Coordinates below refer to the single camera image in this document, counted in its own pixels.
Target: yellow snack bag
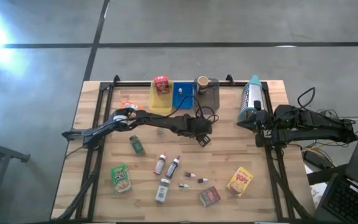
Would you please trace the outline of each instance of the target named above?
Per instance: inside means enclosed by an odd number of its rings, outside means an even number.
[[[241,197],[253,178],[254,176],[250,172],[240,167],[227,183],[226,189],[237,197]]]

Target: red snack box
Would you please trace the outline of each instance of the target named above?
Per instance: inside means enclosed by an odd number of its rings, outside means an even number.
[[[221,199],[221,196],[214,186],[203,190],[198,196],[200,197],[200,200],[204,204],[205,208],[215,204]]]
[[[155,77],[154,85],[158,95],[169,93],[169,83],[166,75]]]

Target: laptop keyboard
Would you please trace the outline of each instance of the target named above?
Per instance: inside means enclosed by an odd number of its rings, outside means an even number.
[[[358,193],[347,182],[337,180],[331,187],[326,209],[348,223],[358,223]]]

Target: blue box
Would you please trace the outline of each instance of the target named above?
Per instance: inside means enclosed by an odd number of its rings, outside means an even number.
[[[172,106],[174,108],[178,108],[179,104],[186,96],[193,96],[193,82],[174,82]],[[191,109],[192,107],[193,107],[193,97],[188,97],[181,104],[180,109]]]

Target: orange item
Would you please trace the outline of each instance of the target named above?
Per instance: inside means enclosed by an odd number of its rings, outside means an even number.
[[[243,167],[240,167],[227,183],[226,189],[237,197],[241,197],[254,176]]]
[[[120,109],[124,109],[124,108],[133,108],[134,110],[141,110],[142,109],[142,105],[137,105],[134,102],[131,101],[122,101],[121,104],[119,105]]]

